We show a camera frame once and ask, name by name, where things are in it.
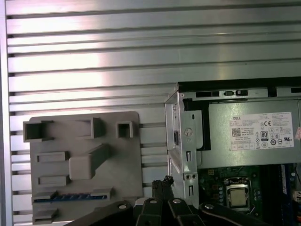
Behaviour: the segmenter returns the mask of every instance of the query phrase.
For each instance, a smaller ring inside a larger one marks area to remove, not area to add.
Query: barcode
[[[240,128],[232,128],[232,136],[233,137],[240,137]]]

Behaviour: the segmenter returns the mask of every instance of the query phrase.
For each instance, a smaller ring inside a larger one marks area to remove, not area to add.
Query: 80 plus logo
[[[261,137],[261,141],[268,141],[269,140],[269,136],[268,136],[268,132],[267,131],[261,131],[260,132],[260,137]]]

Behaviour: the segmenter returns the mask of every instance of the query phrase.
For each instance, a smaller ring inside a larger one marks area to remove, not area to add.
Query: metal frame
[[[168,172],[174,177],[175,196],[198,207],[197,120],[193,111],[184,111],[184,97],[176,92],[166,102]]]
[[[4,181],[1,180],[1,225],[13,225],[12,218],[12,178],[10,153],[10,121],[8,90],[8,52],[7,52],[6,1],[0,0],[0,53],[1,53],[1,91],[2,91],[2,123],[3,153],[1,153],[1,171],[4,169]]]

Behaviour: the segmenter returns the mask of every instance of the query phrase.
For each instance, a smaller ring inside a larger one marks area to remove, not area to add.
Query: horizontal metal slat
[[[26,191],[32,189],[32,179],[30,174],[12,176],[13,191]]]
[[[32,195],[17,194],[13,195],[13,211],[32,210]]]
[[[13,135],[10,137],[11,151],[29,150],[29,143],[24,143],[23,135]],[[141,144],[165,143],[166,129],[158,128],[141,128],[140,129]]]
[[[143,147],[141,148],[141,155],[165,155],[167,154],[167,147]]]
[[[152,189],[151,189],[151,187],[144,187],[143,188],[143,195],[145,197],[152,197]]]
[[[11,156],[11,162],[27,162],[30,161],[30,155],[29,154],[14,154]]]
[[[300,7],[208,9],[9,19],[8,34],[300,21]]]
[[[142,168],[143,183],[152,183],[154,180],[163,180],[167,175],[167,166]]]
[[[14,215],[14,223],[24,222],[32,222],[32,214]]]
[[[62,221],[62,222],[53,222],[50,225],[51,226],[64,226],[70,221]],[[30,223],[15,223],[14,226],[32,226],[32,222]]]
[[[23,130],[23,122],[29,121],[32,117],[41,116],[54,116],[54,115],[74,115],[74,114],[92,114],[92,113],[109,113],[109,112],[126,112],[134,111],[139,114],[139,121],[141,124],[147,123],[164,123],[165,111],[162,107],[147,107],[147,108],[113,108],[113,109],[96,109],[96,110],[80,110],[80,111],[57,111],[57,112],[43,112],[43,113],[31,113],[26,115],[13,115],[10,117],[10,131]]]
[[[223,1],[223,0],[202,0],[202,1],[161,1],[161,0],[49,0],[46,2],[39,0],[15,0],[6,3],[7,15],[24,14],[45,14],[45,13],[66,13],[66,12],[89,12],[108,11],[125,9],[157,9],[157,8],[182,8],[182,7],[206,7],[206,6],[237,6],[237,5],[260,5],[296,3],[299,0],[245,0],[245,1]]]
[[[166,128],[141,128],[140,142],[141,144],[166,143]]]
[[[133,47],[155,47],[155,46],[175,46],[175,45],[204,45],[222,43],[243,43],[243,42],[267,42],[267,41],[293,41],[300,40],[301,33],[284,34],[258,34],[258,35],[239,35],[239,36],[209,36],[209,37],[188,37],[188,38],[164,38],[164,39],[145,39],[130,41],[105,41],[92,43],[74,44],[53,44],[53,45],[33,45],[8,47],[8,53],[40,53],[70,50],[88,49],[107,49],[107,48],[133,48]]]
[[[228,39],[228,35],[244,38],[244,35],[262,34],[263,37],[274,37],[273,34],[281,34],[289,37],[291,32],[300,32],[300,24],[273,24],[273,25],[252,25],[252,26],[219,26],[219,27],[201,27],[201,28],[183,28],[164,30],[149,30],[149,31],[130,31],[130,32],[100,32],[88,34],[58,34],[58,35],[39,35],[33,37],[13,37],[8,38],[8,46],[30,46],[42,44],[68,44],[81,43],[85,45],[86,42],[107,43],[109,41],[152,41],[153,39],[165,38],[164,40],[171,40],[173,38],[183,37],[198,37],[205,40],[222,41]]]
[[[48,92],[34,93],[18,96],[10,96],[9,102],[13,103],[33,103],[33,102],[50,102],[64,100],[80,99],[106,99],[117,97],[149,97],[172,94],[175,85],[157,85],[146,87],[129,87],[129,88],[112,88],[106,90],[78,90],[65,92]]]
[[[167,154],[148,155],[141,157],[142,164],[167,163]]]
[[[30,171],[30,169],[30,162],[19,162],[11,164],[11,171]]]
[[[9,90],[35,91],[76,89],[90,87],[126,86],[172,83],[178,81],[212,81],[220,79],[250,79],[299,76],[300,61],[231,63],[229,65],[202,65],[189,67],[158,68],[86,73],[47,73],[9,77]]]
[[[56,109],[74,109],[88,107],[112,107],[123,105],[145,105],[145,104],[163,104],[167,100],[167,96],[154,97],[128,97],[104,100],[78,100],[78,101],[62,101],[49,103],[34,104],[13,104],[9,106],[11,112],[20,111],[37,111],[37,110],[56,110]]]
[[[9,72],[301,58],[299,43],[229,44],[8,59]]]

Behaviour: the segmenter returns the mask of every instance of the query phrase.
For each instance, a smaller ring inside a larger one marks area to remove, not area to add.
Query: power supply label
[[[233,116],[230,139],[232,151],[293,147],[292,113]]]

